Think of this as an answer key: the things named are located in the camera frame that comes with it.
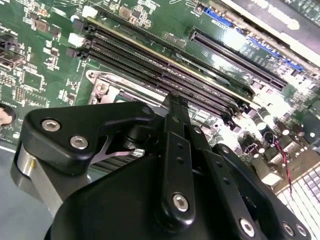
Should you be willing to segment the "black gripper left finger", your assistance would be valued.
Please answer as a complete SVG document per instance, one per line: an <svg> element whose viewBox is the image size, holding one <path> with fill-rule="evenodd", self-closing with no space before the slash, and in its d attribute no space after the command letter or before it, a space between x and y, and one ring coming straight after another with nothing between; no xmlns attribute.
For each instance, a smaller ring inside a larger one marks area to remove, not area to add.
<svg viewBox="0 0 320 240"><path fill-rule="evenodd" d="M141 101L36 109L22 125L15 165L55 218L76 191L135 160L191 153L180 99L170 93L165 116Z"/></svg>

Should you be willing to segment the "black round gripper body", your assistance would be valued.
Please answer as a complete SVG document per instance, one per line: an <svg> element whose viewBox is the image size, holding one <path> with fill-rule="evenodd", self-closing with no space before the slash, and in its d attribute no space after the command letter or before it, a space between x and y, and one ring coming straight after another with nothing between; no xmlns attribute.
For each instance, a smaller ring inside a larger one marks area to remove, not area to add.
<svg viewBox="0 0 320 240"><path fill-rule="evenodd" d="M231 153L161 153L76 191L61 205L51 240L231 240L235 228L209 176L240 162Z"/></svg>

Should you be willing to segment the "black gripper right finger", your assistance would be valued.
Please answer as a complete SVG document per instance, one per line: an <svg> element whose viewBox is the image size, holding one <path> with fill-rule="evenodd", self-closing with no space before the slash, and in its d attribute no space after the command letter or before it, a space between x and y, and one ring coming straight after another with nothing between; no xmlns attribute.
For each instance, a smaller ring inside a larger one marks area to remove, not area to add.
<svg viewBox="0 0 320 240"><path fill-rule="evenodd" d="M212 228L226 240L309 240L303 223L226 145L211 147L190 123L188 101L179 99L191 147L191 164L203 176L200 199Z"/></svg>

